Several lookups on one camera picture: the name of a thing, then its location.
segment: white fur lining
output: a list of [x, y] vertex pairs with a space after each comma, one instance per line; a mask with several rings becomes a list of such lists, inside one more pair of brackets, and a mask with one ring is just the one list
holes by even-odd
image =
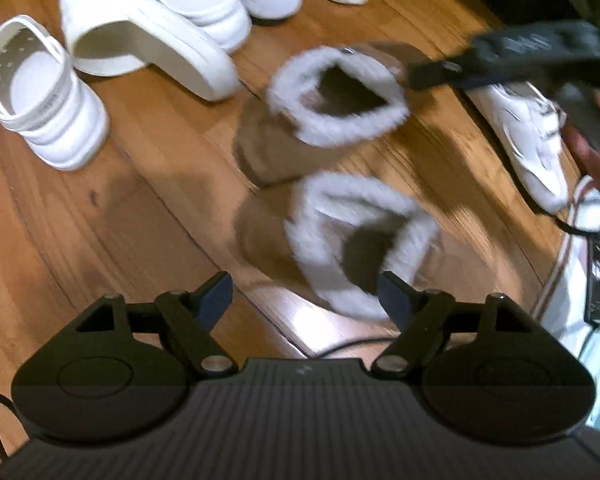
[[[346, 117], [328, 116], [305, 108], [300, 97], [317, 88], [322, 72], [333, 66], [339, 66], [387, 104], [365, 114]], [[397, 128], [409, 116], [403, 90], [387, 67], [372, 57], [330, 46], [308, 50], [289, 60], [271, 81], [267, 99], [273, 113], [284, 112], [296, 121], [298, 139], [322, 148], [379, 137]]]
[[292, 253], [307, 282], [322, 300], [344, 316], [385, 319], [378, 298], [351, 283], [325, 239], [325, 218], [355, 227], [390, 216], [408, 222], [397, 232], [394, 248], [381, 270], [392, 270], [413, 283], [422, 259], [440, 228], [434, 218], [408, 196], [376, 178], [346, 173], [318, 173], [296, 189], [291, 221], [285, 223]]

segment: ribbed black surface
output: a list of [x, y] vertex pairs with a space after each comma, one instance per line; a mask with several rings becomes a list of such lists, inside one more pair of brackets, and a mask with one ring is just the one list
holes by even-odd
[[571, 439], [534, 448], [471, 441], [432, 420], [401, 383], [357, 360], [250, 360], [199, 384], [151, 433], [100, 449], [29, 442], [6, 480], [598, 480], [600, 461]]

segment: fur-lined slipper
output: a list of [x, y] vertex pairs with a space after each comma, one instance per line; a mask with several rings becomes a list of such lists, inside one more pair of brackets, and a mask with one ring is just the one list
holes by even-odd
[[292, 58], [265, 98], [244, 107], [239, 165], [260, 186], [330, 168], [407, 119], [406, 65], [426, 59], [391, 41], [324, 46]]
[[484, 301], [494, 288], [494, 273], [473, 248], [375, 178], [317, 173], [260, 190], [242, 206], [236, 231], [254, 266], [344, 316], [386, 318], [376, 292], [383, 270], [460, 301]]

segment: brown slipper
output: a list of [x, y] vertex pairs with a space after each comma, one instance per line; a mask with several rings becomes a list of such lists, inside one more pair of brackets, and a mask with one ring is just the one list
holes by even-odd
[[330, 168], [408, 117], [406, 64], [427, 59], [404, 43], [320, 47], [286, 63], [263, 100], [244, 107], [236, 158], [264, 186]]
[[242, 206], [236, 231], [264, 274], [344, 316], [386, 318], [376, 292], [383, 270], [461, 301], [493, 292], [494, 273], [473, 248], [375, 178], [318, 173], [261, 190]]

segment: wooden floor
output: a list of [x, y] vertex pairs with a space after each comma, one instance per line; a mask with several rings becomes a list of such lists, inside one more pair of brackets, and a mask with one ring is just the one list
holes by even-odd
[[[29, 14], [56, 38], [58, 0], [0, 0], [0, 23]], [[430, 57], [450, 54], [495, 20], [477, 0], [370, 0], [347, 7], [304, 0], [283, 25], [254, 27], [234, 55], [243, 86], [209, 105], [153, 68], [88, 80], [111, 119], [110, 138], [85, 170], [52, 170], [0, 127], [0, 392], [17, 367], [94, 299], [146, 301], [231, 272], [235, 302], [214, 335], [240, 361], [302, 356], [387, 329], [326, 312], [249, 266], [234, 218], [253, 190], [234, 161], [243, 103], [292, 55], [322, 44], [392, 39]], [[496, 269], [498, 288], [531, 306], [560, 233], [527, 208], [455, 94], [363, 148], [341, 169], [378, 176], [416, 196], [444, 228]], [[8, 449], [24, 436], [0, 415]]]

